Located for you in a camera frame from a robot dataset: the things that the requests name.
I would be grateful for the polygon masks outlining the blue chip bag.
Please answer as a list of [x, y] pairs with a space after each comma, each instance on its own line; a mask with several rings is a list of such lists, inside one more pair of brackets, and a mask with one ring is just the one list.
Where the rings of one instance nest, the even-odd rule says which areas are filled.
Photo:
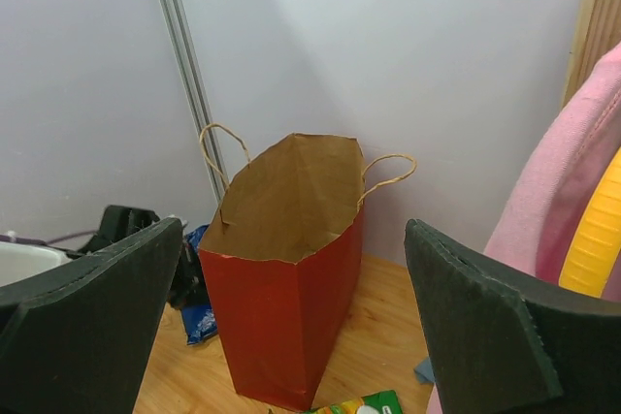
[[217, 324], [198, 256], [199, 243], [208, 227], [208, 224], [201, 225], [185, 236], [185, 269], [190, 291], [180, 313], [188, 345], [202, 343], [217, 335]]

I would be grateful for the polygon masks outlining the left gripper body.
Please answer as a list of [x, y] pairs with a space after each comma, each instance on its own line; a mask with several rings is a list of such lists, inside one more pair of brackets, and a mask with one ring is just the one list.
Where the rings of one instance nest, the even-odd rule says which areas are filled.
[[173, 273], [167, 302], [172, 308], [181, 309], [190, 291], [185, 269], [186, 235], [182, 236], [179, 229], [172, 225], [158, 227], [156, 224], [159, 221], [160, 217], [149, 209], [109, 205], [104, 209], [98, 230], [82, 247], [82, 255], [103, 249], [114, 253], [127, 249], [144, 265], [159, 253], [177, 253], [178, 259], [173, 262], [167, 258], [164, 266], [166, 271]]

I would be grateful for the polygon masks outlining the yellow hanger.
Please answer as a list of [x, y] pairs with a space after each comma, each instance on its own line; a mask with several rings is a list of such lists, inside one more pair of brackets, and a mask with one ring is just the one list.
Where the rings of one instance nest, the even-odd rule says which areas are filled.
[[600, 298], [620, 253], [620, 150], [591, 196], [575, 230], [558, 284]]

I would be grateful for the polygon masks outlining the red paper bag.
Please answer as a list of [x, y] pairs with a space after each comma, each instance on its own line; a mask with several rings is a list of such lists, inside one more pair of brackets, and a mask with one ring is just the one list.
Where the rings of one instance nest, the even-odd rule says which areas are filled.
[[370, 164], [292, 133], [224, 180], [199, 259], [235, 391], [311, 408], [357, 285]]

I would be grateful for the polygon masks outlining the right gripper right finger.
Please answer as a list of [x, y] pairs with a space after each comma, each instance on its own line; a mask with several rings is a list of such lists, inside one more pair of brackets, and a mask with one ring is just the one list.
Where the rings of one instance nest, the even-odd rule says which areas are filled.
[[410, 220], [405, 252], [434, 413], [616, 413], [620, 306], [541, 281]]

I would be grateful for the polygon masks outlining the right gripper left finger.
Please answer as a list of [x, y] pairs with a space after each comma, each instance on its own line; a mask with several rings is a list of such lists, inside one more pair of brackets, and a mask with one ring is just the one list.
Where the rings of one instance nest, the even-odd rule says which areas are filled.
[[130, 413], [172, 282], [103, 249], [1, 289], [4, 413]]

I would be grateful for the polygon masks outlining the pink shirt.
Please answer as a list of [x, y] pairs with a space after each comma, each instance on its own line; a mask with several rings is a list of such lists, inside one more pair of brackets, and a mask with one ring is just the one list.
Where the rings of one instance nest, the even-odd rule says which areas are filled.
[[[478, 253], [560, 287], [575, 230], [617, 150], [620, 51], [614, 48], [598, 61], [544, 134]], [[620, 306], [620, 253], [596, 299]]]

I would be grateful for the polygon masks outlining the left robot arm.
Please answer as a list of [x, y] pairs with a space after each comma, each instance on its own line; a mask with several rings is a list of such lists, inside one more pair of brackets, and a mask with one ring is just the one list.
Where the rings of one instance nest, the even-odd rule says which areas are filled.
[[[99, 228], [57, 239], [28, 239], [10, 231], [1, 236], [1, 284], [15, 283], [91, 255], [158, 222], [152, 210], [110, 205]], [[208, 227], [202, 225], [185, 236], [168, 303], [175, 309], [210, 302], [198, 257], [198, 246]]]

